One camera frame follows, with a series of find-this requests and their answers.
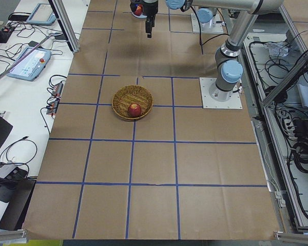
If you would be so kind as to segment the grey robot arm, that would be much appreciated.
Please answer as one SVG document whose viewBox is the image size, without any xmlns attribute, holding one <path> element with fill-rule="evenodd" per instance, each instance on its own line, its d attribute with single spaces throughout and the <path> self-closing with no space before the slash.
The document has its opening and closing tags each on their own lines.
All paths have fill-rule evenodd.
<svg viewBox="0 0 308 246">
<path fill-rule="evenodd" d="M 169 9 L 187 11 L 192 6 L 236 9 L 240 11 L 234 27 L 225 43 L 216 52 L 219 75 L 211 87 L 214 98 L 219 95 L 229 97 L 235 84 L 243 74 L 242 66 L 237 62 L 241 45 L 250 28 L 259 15 L 268 14 L 279 8 L 283 1 L 166 1 Z"/>
<path fill-rule="evenodd" d="M 198 20 L 203 28 L 213 28 L 216 25 L 217 8 L 199 8 Z"/>
</svg>

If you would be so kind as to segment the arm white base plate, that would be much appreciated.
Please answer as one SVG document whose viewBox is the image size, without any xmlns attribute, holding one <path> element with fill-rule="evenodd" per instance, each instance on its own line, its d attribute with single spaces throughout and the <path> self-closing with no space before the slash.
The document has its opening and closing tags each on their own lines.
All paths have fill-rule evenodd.
<svg viewBox="0 0 308 246">
<path fill-rule="evenodd" d="M 213 28 L 203 28 L 201 25 L 199 25 L 194 13 L 190 15 L 190 18 L 191 18 L 191 25 L 192 25 L 193 33 L 199 33 L 200 32 L 199 27 L 201 27 L 201 33 L 205 33 L 205 34 L 222 34 L 224 32 L 223 26 L 222 26 L 222 20 L 219 14 L 216 15 L 216 25 Z"/>
<path fill-rule="evenodd" d="M 216 78 L 200 77 L 199 82 L 203 109 L 243 109 L 236 85 L 230 92 L 223 92 L 217 88 Z"/>
</svg>

